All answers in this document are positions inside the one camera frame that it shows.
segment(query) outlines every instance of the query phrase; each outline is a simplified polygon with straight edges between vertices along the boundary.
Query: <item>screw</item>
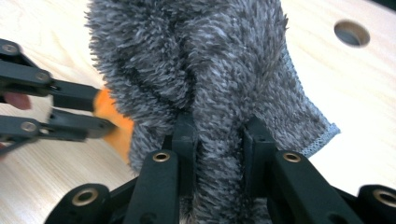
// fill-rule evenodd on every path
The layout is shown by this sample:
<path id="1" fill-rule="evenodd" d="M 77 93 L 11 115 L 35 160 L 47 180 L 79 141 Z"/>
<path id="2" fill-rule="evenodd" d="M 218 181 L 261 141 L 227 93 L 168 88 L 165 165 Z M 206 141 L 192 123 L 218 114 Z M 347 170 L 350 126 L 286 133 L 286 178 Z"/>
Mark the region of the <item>screw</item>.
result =
<path id="1" fill-rule="evenodd" d="M 39 72 L 39 73 L 35 74 L 35 78 L 37 78 L 40 81 L 47 81 L 50 77 L 49 77 L 49 75 L 47 75 L 43 72 Z"/>
<path id="2" fill-rule="evenodd" d="M 18 51 L 18 49 L 15 46 L 9 44 L 3 45 L 2 49 L 9 53 L 15 53 Z"/>
<path id="3" fill-rule="evenodd" d="M 21 129 L 28 133 L 34 132 L 35 128 L 36 126 L 32 122 L 25 121 L 23 124 L 21 124 Z"/>

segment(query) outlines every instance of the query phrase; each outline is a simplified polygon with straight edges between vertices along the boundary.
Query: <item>wood grain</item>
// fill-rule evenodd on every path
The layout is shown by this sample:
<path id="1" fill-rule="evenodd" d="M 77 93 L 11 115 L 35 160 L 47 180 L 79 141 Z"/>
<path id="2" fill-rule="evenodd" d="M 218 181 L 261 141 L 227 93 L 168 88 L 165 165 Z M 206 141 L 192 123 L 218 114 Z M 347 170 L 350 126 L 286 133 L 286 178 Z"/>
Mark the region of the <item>wood grain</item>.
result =
<path id="1" fill-rule="evenodd" d="M 356 194 L 361 185 L 396 189 L 396 13 L 363 0 L 283 0 L 287 40 L 306 94 L 342 133 L 311 158 L 336 187 Z M 55 78 L 103 85 L 92 67 L 87 1 L 4 0 L 0 38 L 19 43 Z M 352 48 L 333 27 L 340 20 L 364 26 L 370 43 Z M 47 98 L 34 108 L 0 105 L 0 114 L 44 121 Z M 102 183 L 114 189 L 133 174 L 101 140 L 86 144 L 39 141 L 0 161 L 0 223 L 43 223 L 70 189 Z"/>

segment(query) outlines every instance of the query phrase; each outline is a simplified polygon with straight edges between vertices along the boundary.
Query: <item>fuzzy gray cloth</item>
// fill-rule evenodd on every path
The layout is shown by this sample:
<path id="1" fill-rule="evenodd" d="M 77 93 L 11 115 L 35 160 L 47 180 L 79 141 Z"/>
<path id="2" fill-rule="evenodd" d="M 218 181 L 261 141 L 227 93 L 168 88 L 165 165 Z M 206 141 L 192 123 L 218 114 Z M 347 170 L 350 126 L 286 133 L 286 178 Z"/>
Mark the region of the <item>fuzzy gray cloth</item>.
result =
<path id="1" fill-rule="evenodd" d="M 196 192 L 182 201 L 191 222 L 270 222 L 264 201 L 243 193 L 239 131 L 254 115 L 279 149 L 306 156 L 339 132 L 304 95 L 278 0 L 93 0 L 88 19 L 95 66 L 135 121 L 135 171 L 177 113 L 192 113 L 202 146 Z"/>

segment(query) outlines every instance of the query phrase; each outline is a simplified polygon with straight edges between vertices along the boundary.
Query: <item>orange object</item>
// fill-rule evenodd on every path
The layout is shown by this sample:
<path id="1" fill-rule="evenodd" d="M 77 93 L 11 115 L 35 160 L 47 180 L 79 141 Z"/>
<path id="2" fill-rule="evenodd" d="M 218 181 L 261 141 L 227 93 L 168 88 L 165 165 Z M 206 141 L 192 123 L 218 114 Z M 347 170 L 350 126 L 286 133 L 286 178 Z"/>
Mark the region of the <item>orange object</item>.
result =
<path id="1" fill-rule="evenodd" d="M 116 125 L 117 128 L 106 135 L 104 139 L 128 163 L 128 152 L 134 130 L 134 121 L 120 114 L 115 107 L 115 103 L 115 100 L 110 97 L 110 90 L 103 89 L 98 92 L 93 102 L 93 114 L 97 118 L 107 119 Z"/>

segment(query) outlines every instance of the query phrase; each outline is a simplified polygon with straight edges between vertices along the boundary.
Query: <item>light wood surface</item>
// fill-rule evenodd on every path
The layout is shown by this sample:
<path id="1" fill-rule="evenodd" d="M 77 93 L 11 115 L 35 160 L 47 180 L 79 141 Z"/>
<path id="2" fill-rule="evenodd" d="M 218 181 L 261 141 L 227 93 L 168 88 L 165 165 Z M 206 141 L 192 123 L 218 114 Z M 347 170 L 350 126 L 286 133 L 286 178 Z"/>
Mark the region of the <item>light wood surface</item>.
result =
<path id="1" fill-rule="evenodd" d="M 342 133 L 311 158 L 334 186 L 356 194 L 361 185 L 396 189 L 396 13 L 363 0 L 283 0 L 287 39 L 306 94 Z M 0 1 L 0 38 L 55 78 L 103 85 L 92 68 L 87 1 Z M 333 27 L 348 19 L 364 26 L 370 43 L 353 48 Z M 50 98 L 33 109 L 0 105 L 1 115 L 44 121 Z M 39 141 L 0 161 L 0 223 L 43 223 L 70 189 L 102 183 L 114 189 L 133 174 L 102 140 Z"/>

